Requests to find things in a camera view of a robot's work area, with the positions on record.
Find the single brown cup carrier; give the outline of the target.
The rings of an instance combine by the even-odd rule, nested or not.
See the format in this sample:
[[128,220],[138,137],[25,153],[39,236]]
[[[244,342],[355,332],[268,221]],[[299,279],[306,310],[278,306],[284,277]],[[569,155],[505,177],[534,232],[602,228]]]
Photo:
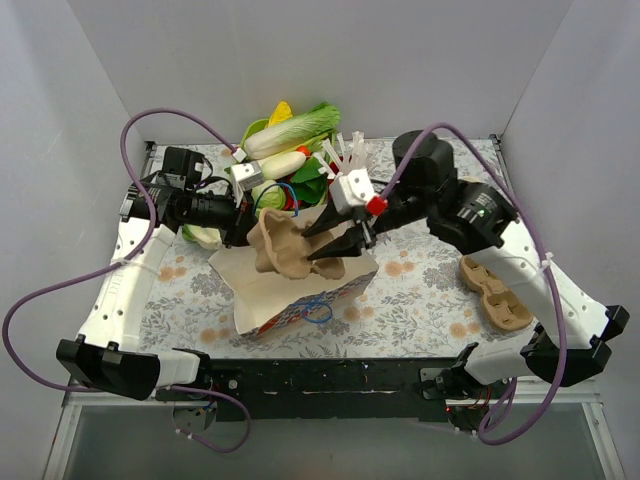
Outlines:
[[257,224],[247,234],[247,241],[256,252],[256,271],[275,272],[290,280],[302,280],[310,274],[329,280],[341,279],[345,275],[341,258],[308,259],[334,240],[330,231],[304,237],[303,231],[310,225],[310,221],[298,225],[284,211],[262,209]]

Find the patterned paper takeout bag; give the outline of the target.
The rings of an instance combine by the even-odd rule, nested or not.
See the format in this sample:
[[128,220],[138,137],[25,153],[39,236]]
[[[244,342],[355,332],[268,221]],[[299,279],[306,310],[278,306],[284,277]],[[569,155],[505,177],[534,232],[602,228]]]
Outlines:
[[233,318],[237,333],[258,338],[297,322],[320,326],[335,318],[338,308],[362,295],[378,272],[369,254],[344,260],[345,275],[337,280],[312,273],[289,280],[278,273],[259,273],[251,247],[223,248],[209,264],[233,291]]

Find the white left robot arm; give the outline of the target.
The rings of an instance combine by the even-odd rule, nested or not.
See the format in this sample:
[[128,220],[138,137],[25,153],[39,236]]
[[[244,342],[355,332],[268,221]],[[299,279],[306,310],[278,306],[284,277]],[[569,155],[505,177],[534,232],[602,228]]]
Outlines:
[[173,349],[160,354],[139,350],[140,326],[162,260],[184,225],[219,230],[225,247],[244,247],[255,224],[250,200],[235,202],[199,192],[206,157],[169,147],[159,171],[142,179],[144,193],[130,186],[120,210],[112,263],[91,312],[73,340],[61,340],[56,358],[82,386],[136,400],[158,387],[178,384],[193,400],[213,386],[204,369],[207,355]]

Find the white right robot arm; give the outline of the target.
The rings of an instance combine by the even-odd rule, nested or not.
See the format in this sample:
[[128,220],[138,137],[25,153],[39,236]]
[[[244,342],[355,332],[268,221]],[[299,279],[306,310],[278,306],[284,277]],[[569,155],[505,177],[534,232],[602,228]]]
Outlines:
[[380,193],[367,193],[363,174],[333,181],[327,206],[303,235],[352,225],[310,259],[358,256],[379,234],[424,220],[431,235],[502,280],[537,322],[528,335],[468,345],[424,386],[471,398],[507,378],[535,375],[568,387],[602,373],[611,357],[607,343],[624,331],[627,310],[592,299],[546,255],[502,183],[460,179],[452,146],[434,132],[400,135],[392,154],[396,171]]

